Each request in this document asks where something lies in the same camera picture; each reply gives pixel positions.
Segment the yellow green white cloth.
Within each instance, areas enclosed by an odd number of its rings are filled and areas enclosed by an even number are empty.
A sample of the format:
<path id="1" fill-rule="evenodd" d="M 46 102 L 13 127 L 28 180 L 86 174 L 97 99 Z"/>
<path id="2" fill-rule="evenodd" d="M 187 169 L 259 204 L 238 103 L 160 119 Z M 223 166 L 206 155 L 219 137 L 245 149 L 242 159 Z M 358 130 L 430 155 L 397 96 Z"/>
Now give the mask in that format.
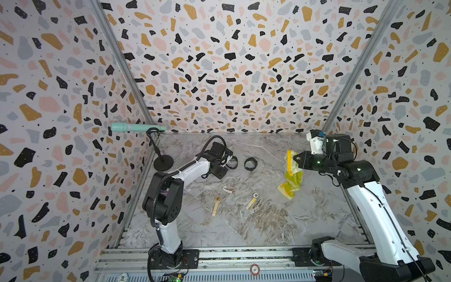
<path id="1" fill-rule="evenodd" d="M 298 167 L 298 163 L 294 160 L 297 155 L 296 151 L 288 150 L 285 154 L 285 182 L 280 184 L 278 191 L 288 200 L 295 197 L 295 192 L 301 189 L 303 181 L 303 170 Z"/>

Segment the black digital watch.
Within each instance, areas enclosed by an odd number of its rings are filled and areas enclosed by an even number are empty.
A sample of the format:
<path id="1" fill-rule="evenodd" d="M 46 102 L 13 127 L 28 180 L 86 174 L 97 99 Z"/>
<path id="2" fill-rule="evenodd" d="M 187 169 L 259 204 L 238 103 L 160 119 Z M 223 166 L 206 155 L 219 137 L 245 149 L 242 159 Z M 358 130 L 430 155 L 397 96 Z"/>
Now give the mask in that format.
<path id="1" fill-rule="evenodd" d="M 248 171 L 254 171 L 258 166 L 258 161 L 254 157 L 249 157 L 244 162 L 244 168 Z"/>

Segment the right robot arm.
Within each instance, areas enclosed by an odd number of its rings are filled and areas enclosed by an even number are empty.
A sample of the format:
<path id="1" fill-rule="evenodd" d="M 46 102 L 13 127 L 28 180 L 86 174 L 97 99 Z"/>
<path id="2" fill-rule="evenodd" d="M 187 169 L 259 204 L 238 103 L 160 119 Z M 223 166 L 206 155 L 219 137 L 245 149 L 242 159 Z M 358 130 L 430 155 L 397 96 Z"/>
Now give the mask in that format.
<path id="1" fill-rule="evenodd" d="M 384 195 L 380 178 L 368 161 L 358 161 L 357 146 L 348 135 L 307 134 L 310 150 L 291 157 L 302 170 L 337 179 L 339 187 L 372 249 L 359 249 L 325 236 L 312 241 L 310 259 L 315 264 L 336 262 L 360 274 L 366 282 L 413 282 L 436 270 L 407 238 Z"/>

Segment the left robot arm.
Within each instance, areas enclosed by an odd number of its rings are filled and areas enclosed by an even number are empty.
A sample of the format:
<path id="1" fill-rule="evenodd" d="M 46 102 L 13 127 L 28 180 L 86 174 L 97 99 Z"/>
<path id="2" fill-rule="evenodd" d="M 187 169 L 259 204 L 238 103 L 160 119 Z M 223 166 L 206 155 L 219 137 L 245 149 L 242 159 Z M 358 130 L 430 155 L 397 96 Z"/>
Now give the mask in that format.
<path id="1" fill-rule="evenodd" d="M 183 243 L 176 219 L 182 208 L 184 188 L 196 179 L 210 175 L 222 179 L 232 158 L 233 152 L 225 139 L 215 135 L 191 162 L 172 172 L 153 175 L 142 203 L 159 239 L 159 244 L 149 250 L 151 269 L 176 269 L 183 265 Z"/>

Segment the black microphone stand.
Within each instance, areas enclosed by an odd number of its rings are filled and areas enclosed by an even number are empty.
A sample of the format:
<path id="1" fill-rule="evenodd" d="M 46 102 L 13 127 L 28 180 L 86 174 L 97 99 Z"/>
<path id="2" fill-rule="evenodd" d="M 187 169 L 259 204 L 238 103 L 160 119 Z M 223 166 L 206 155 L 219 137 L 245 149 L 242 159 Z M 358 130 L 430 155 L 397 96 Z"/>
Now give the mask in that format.
<path id="1" fill-rule="evenodd" d="M 154 133 L 159 134 L 160 130 L 155 127 L 151 127 L 146 131 L 146 134 L 150 139 L 150 144 L 154 148 L 155 154 L 157 155 L 157 158 L 153 162 L 153 166 L 158 172 L 165 172 L 172 168 L 174 160 L 171 156 L 163 155 L 161 153 L 159 147 L 156 145 L 154 138 L 152 137 Z"/>

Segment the red white round sticker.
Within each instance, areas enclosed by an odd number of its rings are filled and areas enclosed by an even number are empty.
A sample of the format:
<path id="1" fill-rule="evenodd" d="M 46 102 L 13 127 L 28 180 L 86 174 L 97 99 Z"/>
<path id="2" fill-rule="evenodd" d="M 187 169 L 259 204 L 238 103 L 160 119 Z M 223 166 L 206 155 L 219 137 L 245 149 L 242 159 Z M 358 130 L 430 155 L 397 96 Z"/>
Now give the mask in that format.
<path id="1" fill-rule="evenodd" d="M 250 267 L 250 273 L 252 276 L 258 276 L 260 274 L 260 267 L 257 264 L 252 264 Z"/>

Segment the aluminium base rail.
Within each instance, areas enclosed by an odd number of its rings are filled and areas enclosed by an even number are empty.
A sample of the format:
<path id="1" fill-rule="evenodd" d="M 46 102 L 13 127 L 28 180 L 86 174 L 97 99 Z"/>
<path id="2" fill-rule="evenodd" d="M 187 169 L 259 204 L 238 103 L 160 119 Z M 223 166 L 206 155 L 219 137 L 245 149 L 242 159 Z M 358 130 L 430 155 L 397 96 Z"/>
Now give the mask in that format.
<path id="1" fill-rule="evenodd" d="M 361 282 L 338 262 L 314 263 L 308 246 L 194 247 L 176 269 L 151 269 L 147 249 L 107 249 L 94 268 L 95 282 Z M 252 276 L 257 264 L 260 274 Z"/>

